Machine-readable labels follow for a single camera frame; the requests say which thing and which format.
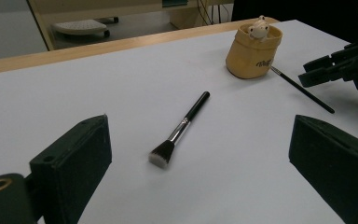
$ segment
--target flat makeup brush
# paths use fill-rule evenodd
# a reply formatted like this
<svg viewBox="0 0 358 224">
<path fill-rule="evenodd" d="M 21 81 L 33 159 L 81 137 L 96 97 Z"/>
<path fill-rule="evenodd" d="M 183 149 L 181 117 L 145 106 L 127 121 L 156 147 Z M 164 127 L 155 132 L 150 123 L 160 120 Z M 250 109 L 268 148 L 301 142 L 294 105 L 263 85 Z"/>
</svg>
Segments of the flat makeup brush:
<svg viewBox="0 0 358 224">
<path fill-rule="evenodd" d="M 168 162 L 170 162 L 176 143 L 191 123 L 191 120 L 196 117 L 209 96 L 210 93 L 205 91 L 193 107 L 191 107 L 185 115 L 185 118 L 182 119 L 182 122 L 176 127 L 170 137 L 149 153 L 149 161 L 151 163 L 163 169 L 168 166 Z"/>
</svg>

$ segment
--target tan cylinder cup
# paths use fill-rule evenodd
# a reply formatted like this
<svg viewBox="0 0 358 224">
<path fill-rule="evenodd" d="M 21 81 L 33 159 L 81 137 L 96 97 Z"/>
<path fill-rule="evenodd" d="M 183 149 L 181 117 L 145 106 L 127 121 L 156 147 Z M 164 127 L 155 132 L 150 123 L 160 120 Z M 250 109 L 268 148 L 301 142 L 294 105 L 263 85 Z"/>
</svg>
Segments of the tan cylinder cup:
<svg viewBox="0 0 358 224">
<path fill-rule="evenodd" d="M 248 34 L 251 25 L 244 24 L 238 29 L 226 57 L 227 69 L 239 78 L 265 75 L 282 40 L 282 31 L 273 26 L 269 27 L 265 40 L 251 38 Z"/>
</svg>

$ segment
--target white toy figure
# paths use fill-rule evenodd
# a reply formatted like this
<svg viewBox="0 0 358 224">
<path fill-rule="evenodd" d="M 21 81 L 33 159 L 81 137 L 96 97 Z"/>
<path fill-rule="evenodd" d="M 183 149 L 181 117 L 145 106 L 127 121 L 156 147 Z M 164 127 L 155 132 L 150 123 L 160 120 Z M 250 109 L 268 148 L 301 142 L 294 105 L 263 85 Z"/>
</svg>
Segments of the white toy figure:
<svg viewBox="0 0 358 224">
<path fill-rule="evenodd" d="M 259 16 L 258 20 L 249 26 L 248 33 L 251 39 L 260 39 L 260 42 L 264 42 L 269 34 L 269 24 L 266 22 L 266 18 Z"/>
</svg>

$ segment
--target white tabletop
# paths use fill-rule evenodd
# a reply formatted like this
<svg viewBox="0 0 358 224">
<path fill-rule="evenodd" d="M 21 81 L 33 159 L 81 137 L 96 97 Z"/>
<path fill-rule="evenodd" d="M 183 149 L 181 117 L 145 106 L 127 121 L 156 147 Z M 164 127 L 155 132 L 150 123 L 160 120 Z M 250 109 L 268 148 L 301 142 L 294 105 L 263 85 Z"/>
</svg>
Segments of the white tabletop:
<svg viewBox="0 0 358 224">
<path fill-rule="evenodd" d="M 299 83 L 302 65 L 347 44 L 299 21 L 273 65 Z M 338 80 L 308 90 L 330 114 L 269 71 L 226 69 L 236 32 L 129 49 L 0 74 L 0 175 L 28 162 L 79 121 L 109 118 L 113 162 L 79 223 L 343 223 L 289 162 L 296 114 L 358 137 L 358 91 Z M 210 99 L 168 170 L 147 160 L 204 91 Z"/>
</svg>

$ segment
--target brush handle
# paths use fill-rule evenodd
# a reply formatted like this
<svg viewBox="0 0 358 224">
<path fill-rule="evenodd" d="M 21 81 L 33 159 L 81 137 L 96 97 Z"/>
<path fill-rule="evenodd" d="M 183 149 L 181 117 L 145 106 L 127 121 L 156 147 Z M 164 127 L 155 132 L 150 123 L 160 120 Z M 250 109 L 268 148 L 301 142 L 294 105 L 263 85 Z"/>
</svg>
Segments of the brush handle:
<svg viewBox="0 0 358 224">
<path fill-rule="evenodd" d="M 188 111 L 188 113 L 185 115 L 185 118 L 188 119 L 188 121 L 191 121 L 193 120 L 194 117 L 196 117 L 197 113 L 202 108 L 203 104 L 205 103 L 205 101 L 208 99 L 210 95 L 211 94 L 208 91 L 205 91 L 201 95 L 199 100 L 193 105 L 193 107 L 191 107 L 190 111 Z"/>
</svg>

